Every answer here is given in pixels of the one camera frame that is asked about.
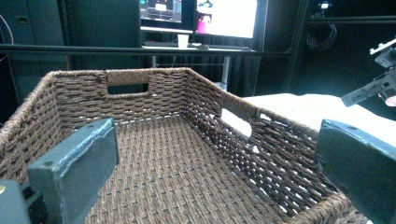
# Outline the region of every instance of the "wicker basket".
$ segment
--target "wicker basket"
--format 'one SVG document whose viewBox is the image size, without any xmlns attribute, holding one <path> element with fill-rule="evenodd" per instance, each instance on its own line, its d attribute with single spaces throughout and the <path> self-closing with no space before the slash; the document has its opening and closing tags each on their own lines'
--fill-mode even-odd
<svg viewBox="0 0 396 224">
<path fill-rule="evenodd" d="M 112 95 L 108 86 L 148 83 Z M 247 137 L 222 121 L 247 121 Z M 87 122 L 117 122 L 120 165 L 87 223 L 364 223 L 313 163 L 318 133 L 222 91 L 188 68 L 52 72 L 0 132 L 0 176 Z"/>
</svg>

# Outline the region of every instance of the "white cloth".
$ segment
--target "white cloth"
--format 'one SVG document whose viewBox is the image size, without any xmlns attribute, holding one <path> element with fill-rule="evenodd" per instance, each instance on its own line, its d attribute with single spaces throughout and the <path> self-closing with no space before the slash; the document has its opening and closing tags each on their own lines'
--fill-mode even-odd
<svg viewBox="0 0 396 224">
<path fill-rule="evenodd" d="M 247 97 L 244 100 L 318 131 L 323 119 L 337 120 L 396 147 L 396 121 L 379 117 L 360 105 L 346 107 L 339 97 L 319 94 L 297 96 L 283 93 Z M 241 119 L 238 120 L 230 112 L 223 112 L 223 119 L 247 136 L 250 135 L 248 124 L 241 124 Z"/>
</svg>

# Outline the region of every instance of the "basket handle hole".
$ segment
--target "basket handle hole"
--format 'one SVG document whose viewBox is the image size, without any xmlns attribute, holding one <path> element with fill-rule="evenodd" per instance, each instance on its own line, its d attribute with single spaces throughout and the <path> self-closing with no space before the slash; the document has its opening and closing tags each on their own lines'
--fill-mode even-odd
<svg viewBox="0 0 396 224">
<path fill-rule="evenodd" d="M 238 118 L 234 113 L 230 112 L 227 109 L 222 109 L 221 111 L 221 119 L 243 134 L 245 137 L 251 136 L 251 125 L 246 121 Z"/>
<path fill-rule="evenodd" d="M 134 94 L 147 92 L 149 84 L 132 84 L 132 85 L 120 85 L 120 86 L 107 86 L 107 92 L 112 95 L 118 94 Z"/>
</svg>

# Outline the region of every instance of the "basket bottom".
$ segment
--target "basket bottom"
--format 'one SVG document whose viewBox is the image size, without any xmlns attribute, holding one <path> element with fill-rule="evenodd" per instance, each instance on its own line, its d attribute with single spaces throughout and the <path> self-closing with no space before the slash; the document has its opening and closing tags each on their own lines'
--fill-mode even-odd
<svg viewBox="0 0 396 224">
<path fill-rule="evenodd" d="M 117 126 L 120 164 L 86 223 L 277 223 L 183 117 Z"/>
</svg>

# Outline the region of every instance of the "monitor screen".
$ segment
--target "monitor screen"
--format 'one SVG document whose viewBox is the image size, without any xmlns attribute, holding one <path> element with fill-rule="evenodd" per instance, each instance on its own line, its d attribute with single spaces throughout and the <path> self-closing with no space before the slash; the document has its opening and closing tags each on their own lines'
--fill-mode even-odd
<svg viewBox="0 0 396 224">
<path fill-rule="evenodd" d="M 140 0 L 141 29 L 192 33 L 193 0 Z"/>
<path fill-rule="evenodd" d="M 197 0 L 196 34 L 252 38 L 257 0 Z"/>
</svg>

